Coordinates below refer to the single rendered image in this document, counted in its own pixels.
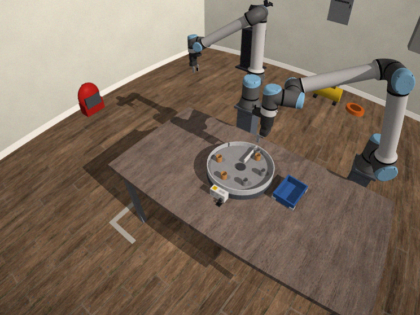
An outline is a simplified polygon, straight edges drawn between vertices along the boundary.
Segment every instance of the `orange ring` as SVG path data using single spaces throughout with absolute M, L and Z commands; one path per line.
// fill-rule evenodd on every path
M 347 103 L 347 105 L 345 106 L 345 110 L 356 117 L 362 117 L 365 113 L 363 107 L 356 103 Z

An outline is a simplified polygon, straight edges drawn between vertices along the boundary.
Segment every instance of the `wooden floor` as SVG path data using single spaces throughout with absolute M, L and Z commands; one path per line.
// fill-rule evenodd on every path
M 0 314 L 327 315 L 194 233 L 141 195 L 129 211 L 108 163 L 186 107 L 235 125 L 245 72 L 239 56 L 207 49 L 192 74 L 184 56 L 105 95 L 0 161 Z M 301 77 L 266 64 L 268 83 Z M 383 85 L 384 97 L 386 82 Z M 345 104 L 363 106 L 351 116 Z M 384 107 L 343 92 L 336 106 L 306 95 L 279 108 L 267 140 L 347 176 L 355 153 L 380 133 Z M 398 176 L 367 187 L 396 203 L 374 315 L 420 314 L 420 122 L 404 120 Z

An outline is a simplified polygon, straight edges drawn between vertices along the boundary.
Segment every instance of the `red mailbox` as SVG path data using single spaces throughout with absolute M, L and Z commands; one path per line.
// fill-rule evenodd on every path
M 93 83 L 84 83 L 77 93 L 80 110 L 87 117 L 95 114 L 105 107 L 99 89 Z

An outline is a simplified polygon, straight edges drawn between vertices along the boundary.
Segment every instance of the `table leg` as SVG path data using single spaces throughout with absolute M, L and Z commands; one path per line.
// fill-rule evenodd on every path
M 142 205 L 140 203 L 140 199 L 138 198 L 137 192 L 135 190 L 135 187 L 132 183 L 124 179 L 125 187 L 127 187 L 128 193 L 130 194 L 130 197 L 132 199 L 132 202 L 135 207 L 135 211 L 137 212 L 137 216 L 140 220 L 142 220 L 143 223 L 146 222 L 147 218 L 145 215 L 145 212 L 143 211 Z

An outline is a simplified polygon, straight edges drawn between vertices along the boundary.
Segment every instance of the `white baseboard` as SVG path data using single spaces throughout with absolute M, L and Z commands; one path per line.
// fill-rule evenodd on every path
M 235 54 L 235 55 L 240 55 L 240 51 L 239 50 L 234 50 L 231 48 L 225 48 L 225 47 L 221 47 L 221 46 L 217 46 L 217 45 L 212 45 L 211 48 L 216 49 L 216 50 L 220 50 L 220 51 L 224 51 L 226 53 L 231 53 L 231 54 Z M 127 84 L 128 82 L 133 81 L 134 79 L 141 77 L 142 75 L 145 75 L 148 72 L 153 71 L 154 69 L 157 69 L 159 67 L 161 67 L 162 65 L 165 65 L 167 63 L 170 63 L 182 56 L 185 56 L 188 54 L 188 51 L 185 50 L 183 52 L 180 52 L 179 54 L 176 54 L 170 58 L 167 58 L 165 60 L 162 60 L 158 63 L 155 63 L 154 65 L 151 65 L 150 67 L 147 67 L 109 87 L 107 87 L 106 89 L 103 89 L 102 91 L 100 91 L 101 95 L 106 95 L 109 92 L 112 92 L 114 90 L 116 90 L 117 88 L 123 86 L 124 84 Z M 285 64 L 285 63 L 281 63 L 275 60 L 271 60 L 268 58 L 264 58 L 264 62 L 268 63 L 268 64 L 272 64 L 275 65 L 277 67 L 289 70 L 289 71 L 293 71 L 293 72 L 297 72 L 301 75 L 304 76 L 312 76 L 315 75 L 315 73 L 300 69 L 300 68 L 296 68 L 293 67 L 291 65 Z M 357 90 L 353 87 L 347 86 L 347 85 L 341 85 L 340 86 L 341 89 L 348 91 L 350 93 L 356 94 L 360 97 L 363 97 L 365 99 L 371 100 L 375 103 L 378 103 L 382 106 L 385 106 L 385 100 L 374 97 L 368 93 L 365 93 L 363 91 Z M 21 146 L 23 146 L 25 143 L 29 142 L 30 140 L 32 140 L 33 138 L 35 138 L 36 136 L 40 135 L 41 133 L 43 133 L 45 130 L 48 130 L 49 128 L 51 128 L 52 126 L 54 126 L 55 124 L 59 123 L 60 121 L 62 121 L 63 119 L 67 118 L 68 116 L 70 116 L 71 114 L 77 112 L 80 110 L 79 105 L 75 105 L 72 108 L 66 110 L 65 112 L 61 113 L 60 115 L 58 115 L 57 117 L 51 119 L 50 121 L 46 122 L 45 124 L 43 124 L 42 126 L 40 126 L 39 128 L 35 129 L 34 131 L 32 131 L 31 133 L 27 134 L 25 137 L 23 137 L 22 139 L 16 141 L 15 143 L 13 143 L 12 145 L 8 146 L 7 148 L 5 148 L 3 151 L 0 152 L 0 160 L 2 160 L 3 158 L 5 158 L 7 155 L 9 155 L 10 153 L 14 152 L 15 150 L 17 150 L 18 148 L 20 148 Z M 415 119 L 417 121 L 420 121 L 420 115 L 410 112 L 410 111 L 405 111 L 405 115 L 408 117 L 411 117 L 412 119 Z
M 167 58 L 165 60 L 162 60 L 158 63 L 155 63 L 154 65 L 151 65 L 150 67 L 147 67 L 109 87 L 107 87 L 106 89 L 103 89 L 102 91 L 99 91 L 100 95 L 104 96 L 106 94 L 108 94 L 109 92 L 112 92 L 116 89 L 118 89 L 119 87 L 123 86 L 124 84 L 127 84 L 128 82 L 133 81 L 134 79 L 141 77 L 142 75 L 145 75 L 148 72 L 153 71 L 154 69 L 157 69 L 159 67 L 161 67 L 162 65 L 165 65 L 167 63 L 170 63 L 182 56 L 185 56 L 188 54 L 188 51 L 185 50 L 183 52 L 180 52 L 179 54 L 176 54 L 170 58 Z M 7 148 L 5 148 L 3 151 L 0 152 L 0 160 L 4 159 L 7 155 L 9 155 L 10 153 L 14 152 L 15 150 L 17 150 L 18 148 L 20 148 L 22 145 L 24 145 L 25 143 L 31 141 L 33 138 L 35 138 L 36 136 L 40 135 L 41 133 L 43 133 L 45 130 L 50 129 L 52 126 L 54 126 L 55 124 L 59 123 L 60 121 L 62 121 L 63 119 L 67 118 L 68 116 L 70 116 L 71 114 L 77 112 L 80 110 L 79 105 L 74 105 L 73 107 L 71 107 L 70 109 L 66 110 L 65 112 L 61 113 L 60 115 L 58 115 L 57 117 L 51 119 L 50 121 L 46 122 L 45 124 L 43 124 L 42 126 L 40 126 L 39 128 L 35 129 L 34 131 L 32 131 L 31 133 L 27 134 L 25 137 L 23 137 L 22 139 L 16 141 L 15 143 L 13 143 L 12 145 L 8 146 Z

